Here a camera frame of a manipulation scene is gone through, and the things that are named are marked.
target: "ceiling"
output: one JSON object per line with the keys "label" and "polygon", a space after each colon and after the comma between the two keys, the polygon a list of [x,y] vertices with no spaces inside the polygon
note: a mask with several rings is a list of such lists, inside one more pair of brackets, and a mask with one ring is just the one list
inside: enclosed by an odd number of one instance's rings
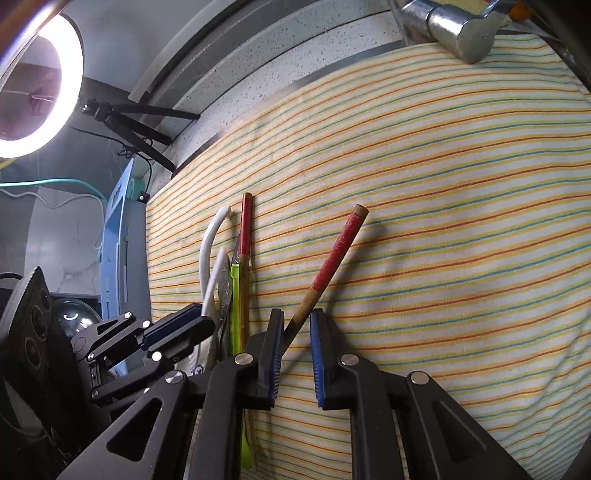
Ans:
{"label": "ceiling", "polygon": [[127,92],[210,0],[73,0],[64,10],[82,34],[85,76]]}

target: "striped fabric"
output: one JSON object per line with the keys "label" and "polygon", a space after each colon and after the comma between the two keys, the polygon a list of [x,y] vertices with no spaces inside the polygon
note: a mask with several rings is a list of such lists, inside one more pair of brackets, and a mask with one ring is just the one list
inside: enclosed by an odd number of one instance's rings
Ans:
{"label": "striped fabric", "polygon": [[[536,479],[591,430],[589,93],[533,35],[469,66],[406,48],[234,127],[147,209],[155,318],[199,300],[199,245],[255,195],[251,333],[290,318],[355,203],[369,216],[319,306],[381,369],[431,374]],[[238,215],[214,244],[232,249]],[[316,406],[306,324],[247,479],[348,479],[349,414]]]}

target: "metal screw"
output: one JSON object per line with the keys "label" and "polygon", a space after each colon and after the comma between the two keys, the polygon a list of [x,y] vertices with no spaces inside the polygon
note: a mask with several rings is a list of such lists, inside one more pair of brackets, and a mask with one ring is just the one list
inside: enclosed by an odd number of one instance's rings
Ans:
{"label": "metal screw", "polygon": [[429,382],[429,376],[425,372],[417,370],[410,374],[410,381],[415,385],[425,385]]}
{"label": "metal screw", "polygon": [[164,376],[166,383],[175,384],[179,383],[183,379],[183,372],[178,370],[172,370]]}
{"label": "metal screw", "polygon": [[346,353],[340,358],[340,362],[343,365],[347,365],[348,367],[352,367],[353,365],[357,365],[359,363],[359,357],[352,353]]}
{"label": "metal screw", "polygon": [[249,353],[239,353],[234,359],[238,365],[248,365],[252,362],[252,360],[252,355]]}

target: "teal cable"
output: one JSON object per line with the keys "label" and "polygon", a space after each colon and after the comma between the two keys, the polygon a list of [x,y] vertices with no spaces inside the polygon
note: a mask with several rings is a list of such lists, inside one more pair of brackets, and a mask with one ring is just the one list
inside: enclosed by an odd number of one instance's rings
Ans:
{"label": "teal cable", "polygon": [[10,183],[0,183],[0,188],[4,187],[30,187],[32,185],[45,185],[47,183],[77,183],[84,185],[86,188],[96,193],[105,203],[108,203],[107,197],[96,187],[93,187],[90,183],[86,183],[83,180],[78,179],[47,179],[47,180],[35,180],[35,181],[12,181]]}

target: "red wooden stick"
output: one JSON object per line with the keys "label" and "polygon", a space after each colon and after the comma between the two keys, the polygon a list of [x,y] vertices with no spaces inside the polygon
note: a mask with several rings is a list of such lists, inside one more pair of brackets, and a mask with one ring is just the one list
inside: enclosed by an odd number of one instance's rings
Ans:
{"label": "red wooden stick", "polygon": [[242,196],[242,216],[240,218],[240,247],[238,263],[240,265],[238,288],[239,288],[239,315],[240,315],[240,344],[241,351],[245,351],[250,331],[250,289],[249,289],[249,259],[252,243],[252,195],[245,193]]}
{"label": "red wooden stick", "polygon": [[300,306],[298,306],[298,309],[295,311],[295,315],[287,325],[287,328],[285,328],[285,333],[283,335],[283,353],[285,353],[294,338],[296,338],[302,325],[306,322],[306,319],[318,303],[318,300],[320,300],[320,296],[324,293],[337,268],[339,268],[340,263],[343,261],[345,254],[353,243],[353,240],[363,225],[367,215],[367,208],[362,205],[355,205],[353,212],[351,212],[349,218],[347,218],[345,226],[341,230],[333,248],[330,250],[328,258],[324,261],[320,271],[316,274],[312,286],[306,292]]}

